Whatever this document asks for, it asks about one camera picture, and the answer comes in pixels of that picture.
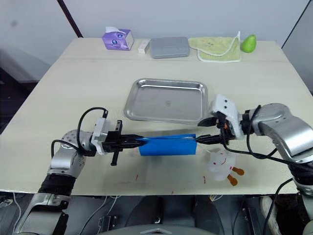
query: yellow-green towel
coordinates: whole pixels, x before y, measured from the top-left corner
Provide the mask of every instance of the yellow-green towel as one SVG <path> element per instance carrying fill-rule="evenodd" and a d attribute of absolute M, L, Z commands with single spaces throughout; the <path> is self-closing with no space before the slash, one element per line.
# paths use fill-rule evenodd
<path fill-rule="evenodd" d="M 234 38 L 189 38 L 188 42 L 191 48 L 198 51 L 198 58 L 203 62 L 230 63 L 241 60 L 240 32 Z"/>

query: metal tray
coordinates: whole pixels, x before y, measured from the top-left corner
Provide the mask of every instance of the metal tray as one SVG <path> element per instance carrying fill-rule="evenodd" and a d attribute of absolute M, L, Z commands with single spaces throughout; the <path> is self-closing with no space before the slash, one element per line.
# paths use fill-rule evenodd
<path fill-rule="evenodd" d="M 124 114 L 131 120 L 196 124 L 208 115 L 207 88 L 194 81 L 139 79 Z"/>

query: white table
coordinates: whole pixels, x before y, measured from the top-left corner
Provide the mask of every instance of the white table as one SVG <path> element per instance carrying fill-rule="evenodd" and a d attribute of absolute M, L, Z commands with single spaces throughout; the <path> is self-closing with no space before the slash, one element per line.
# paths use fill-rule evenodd
<path fill-rule="evenodd" d="M 131 85 L 139 78 L 194 80 L 207 85 L 209 98 L 223 94 L 233 100 L 240 112 L 258 104 L 281 102 L 291 112 L 313 126 L 313 98 L 276 42 L 258 42 L 242 62 L 203 63 L 191 51 L 189 57 L 154 60 L 132 51 L 108 51 L 101 39 L 75 39 L 44 75 L 15 114 L 1 136 L 0 189 L 37 192 L 50 164 L 50 143 L 76 129 L 81 114 L 88 108 L 109 110 L 112 126 L 124 123 L 124 134 L 159 136 L 182 133 L 218 133 L 214 127 L 188 124 L 133 121 L 123 117 Z M 92 131 L 95 111 L 84 120 L 83 130 Z M 255 152 L 269 153 L 268 137 L 251 138 Z M 221 145 L 205 146 L 207 149 Z M 230 147 L 244 150 L 245 141 L 232 141 Z M 228 180 L 212 180 L 207 169 L 209 156 L 202 148 L 196 156 L 141 157 L 137 149 L 120 153 L 118 165 L 110 166 L 112 154 L 87 159 L 77 179 L 75 195 L 149 194 L 259 194 L 274 193 L 291 177 L 287 166 L 269 160 L 240 155 L 236 166 L 245 170 L 236 176 L 238 185 Z M 289 183 L 281 193 L 295 193 Z"/>

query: tissue box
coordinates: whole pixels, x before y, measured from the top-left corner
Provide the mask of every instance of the tissue box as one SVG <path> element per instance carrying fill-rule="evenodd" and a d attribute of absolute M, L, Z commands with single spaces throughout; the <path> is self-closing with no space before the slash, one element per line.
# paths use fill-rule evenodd
<path fill-rule="evenodd" d="M 121 32 L 105 33 L 102 37 L 104 45 L 108 50 L 130 50 L 134 43 L 132 33 L 129 29 L 119 29 Z"/>

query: gray floor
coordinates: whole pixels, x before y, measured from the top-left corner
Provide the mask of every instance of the gray floor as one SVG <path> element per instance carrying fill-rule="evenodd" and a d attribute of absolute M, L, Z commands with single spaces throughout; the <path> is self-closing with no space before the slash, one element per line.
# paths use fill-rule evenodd
<path fill-rule="evenodd" d="M 31 199 L 31 194 L 26 194 L 23 197 L 18 194 L 17 201 L 21 204 L 24 210 Z M 165 203 L 163 224 L 194 226 L 194 220 L 191 213 L 191 201 L 193 196 L 163 196 Z M 224 231 L 226 235 L 231 234 L 231 224 L 242 202 L 241 195 L 223 196 L 214 204 L 220 214 Z M 132 209 L 142 199 L 141 196 L 124 196 L 117 200 L 110 215 L 118 217 L 115 229 L 125 226 L 126 220 Z M 66 235 L 77 235 L 81 230 L 87 218 L 103 203 L 104 197 L 92 198 L 85 196 L 73 196 L 67 209 L 69 219 L 67 223 Z M 98 231 L 99 219 L 105 216 L 113 203 L 113 199 L 108 199 L 108 203 L 90 220 L 83 235 L 93 235 Z M 254 207 L 258 214 L 259 223 L 262 227 L 264 217 L 259 209 L 259 198 L 250 197 L 245 199 L 245 206 Z M 16 205 L 12 205 L 0 209 L 0 234 L 12 234 L 13 224 L 18 216 Z M 235 235 L 250 234 L 248 223 L 244 220 L 242 211 L 239 213 L 236 221 Z"/>

